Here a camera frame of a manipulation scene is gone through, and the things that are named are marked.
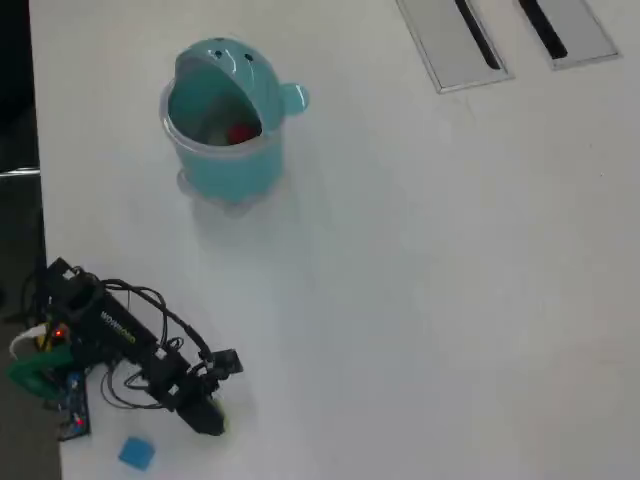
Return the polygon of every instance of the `teal container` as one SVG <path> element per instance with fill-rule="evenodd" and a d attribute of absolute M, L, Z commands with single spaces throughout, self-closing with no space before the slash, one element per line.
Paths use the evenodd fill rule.
<path fill-rule="evenodd" d="M 176 59 L 160 117 L 182 162 L 187 193 L 242 205 L 269 192 L 282 176 L 282 126 L 309 105 L 304 87 L 280 84 L 270 63 L 236 40 L 214 38 Z M 235 143 L 230 132 L 251 132 Z"/>

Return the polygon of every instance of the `red object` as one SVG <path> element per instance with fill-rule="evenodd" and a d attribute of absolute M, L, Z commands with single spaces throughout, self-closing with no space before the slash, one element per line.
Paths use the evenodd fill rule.
<path fill-rule="evenodd" d="M 227 131 L 227 142 L 229 145 L 237 145 L 257 137 L 259 133 L 260 132 L 254 127 L 245 123 L 239 123 Z"/>

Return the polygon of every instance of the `metal desk slot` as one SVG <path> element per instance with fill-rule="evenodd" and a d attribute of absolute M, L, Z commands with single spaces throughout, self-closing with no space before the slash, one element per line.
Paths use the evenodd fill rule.
<path fill-rule="evenodd" d="M 619 53 L 584 0 L 516 0 L 553 69 L 616 58 Z"/>
<path fill-rule="evenodd" d="M 511 78 L 470 0 L 397 0 L 439 93 Z"/>

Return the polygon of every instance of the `white table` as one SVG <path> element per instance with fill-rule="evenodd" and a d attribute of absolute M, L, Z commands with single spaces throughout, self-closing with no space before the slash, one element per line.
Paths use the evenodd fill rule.
<path fill-rule="evenodd" d="M 49 257 L 158 289 L 246 367 L 220 438 L 93 374 L 65 480 L 637 478 L 640 4 L 591 4 L 622 59 L 551 72 L 480 0 L 517 78 L 439 96 L 393 0 L 31 0 Z M 178 191 L 157 113 L 220 35 L 312 95 L 238 219 Z"/>

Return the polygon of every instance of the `small blue block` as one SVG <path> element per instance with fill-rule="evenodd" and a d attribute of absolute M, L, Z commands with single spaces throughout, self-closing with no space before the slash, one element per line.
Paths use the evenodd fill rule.
<path fill-rule="evenodd" d="M 145 471 L 155 453 L 156 450 L 149 442 L 145 442 L 136 437 L 129 437 L 122 447 L 118 458 L 133 468 Z"/>

